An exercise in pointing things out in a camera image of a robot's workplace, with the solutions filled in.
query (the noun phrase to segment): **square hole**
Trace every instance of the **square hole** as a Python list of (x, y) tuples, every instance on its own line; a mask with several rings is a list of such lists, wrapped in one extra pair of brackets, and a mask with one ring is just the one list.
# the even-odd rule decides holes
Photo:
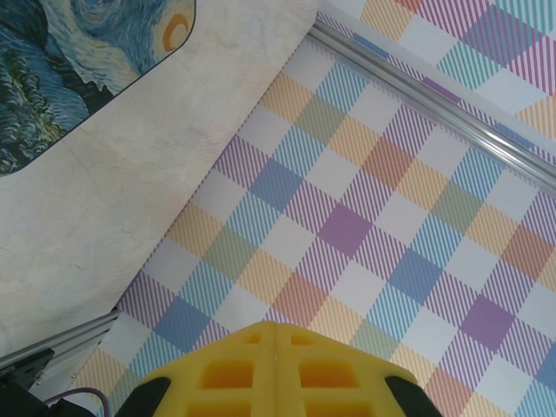
[(253, 386), (254, 371), (255, 366), (250, 361), (212, 361), (202, 374), (199, 388), (251, 388)]
[(368, 404), (350, 402), (308, 402), (305, 404), (307, 417), (372, 417)]
[(199, 403), (189, 407), (188, 417), (251, 417), (251, 405), (241, 403)]
[(299, 375), (303, 388), (356, 388), (359, 386), (351, 365), (343, 361), (304, 361), (299, 366)]

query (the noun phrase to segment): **metal bar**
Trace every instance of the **metal bar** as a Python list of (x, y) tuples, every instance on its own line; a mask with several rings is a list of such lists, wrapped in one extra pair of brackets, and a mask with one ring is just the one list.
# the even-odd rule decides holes
[(472, 145), (506, 163), (547, 193), (556, 195), (556, 167), (550, 163), (512, 142), (508, 137), (469, 115), (441, 94), (414, 80), (391, 63), (326, 24), (317, 21), (309, 31), (309, 35), (401, 93), (418, 109), (425, 110), (437, 122), (444, 123), (463, 135)]
[(0, 368), (8, 367), (12, 363), (20, 361), (31, 354), (40, 352), (45, 348), (54, 350), (55, 354), (53, 360), (58, 356), (63, 356), (72, 349), (82, 345), (85, 341), (106, 333), (119, 315), (120, 312), (115, 310), (103, 317), (99, 317), (98, 319), (85, 323), (81, 326), (72, 328), (66, 332), (45, 339), (44, 341), (39, 341), (34, 345), (18, 350), (13, 354), (4, 356), (0, 358)]

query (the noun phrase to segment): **plaid fabric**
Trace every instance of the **plaid fabric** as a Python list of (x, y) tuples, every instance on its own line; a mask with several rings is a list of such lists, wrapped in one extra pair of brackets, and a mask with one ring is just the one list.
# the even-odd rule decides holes
[(553, 198), (305, 41), (76, 385), (118, 408), (152, 369), (272, 320), (410, 369), (446, 417), (554, 415), (555, 218)]
[[(556, 139), (554, 2), (327, 0), (327, 3), (545, 136)], [(363, 36), (347, 31), (350, 33), (344, 29), (354, 39), (368, 43)], [(545, 152), (534, 150), (540, 156)]]

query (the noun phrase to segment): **purple cable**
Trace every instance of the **purple cable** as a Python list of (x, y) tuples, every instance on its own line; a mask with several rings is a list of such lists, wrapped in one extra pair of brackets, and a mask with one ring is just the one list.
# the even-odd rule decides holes
[(52, 404), (53, 402), (57, 402), (57, 401), (61, 400), (62, 398), (69, 397), (70, 395), (75, 395), (75, 394), (93, 394), (93, 395), (95, 395), (96, 397), (98, 397), (98, 399), (103, 404), (104, 417), (110, 417), (110, 404), (108, 403), (108, 398), (106, 398), (106, 395), (104, 395), (104, 393), (102, 391), (100, 391), (96, 388), (82, 387), (82, 388), (70, 389), (70, 391), (66, 391), (65, 393), (55, 395), (52, 398), (48, 398), (44, 402), (44, 404), (46, 404), (48, 406), (49, 404)]

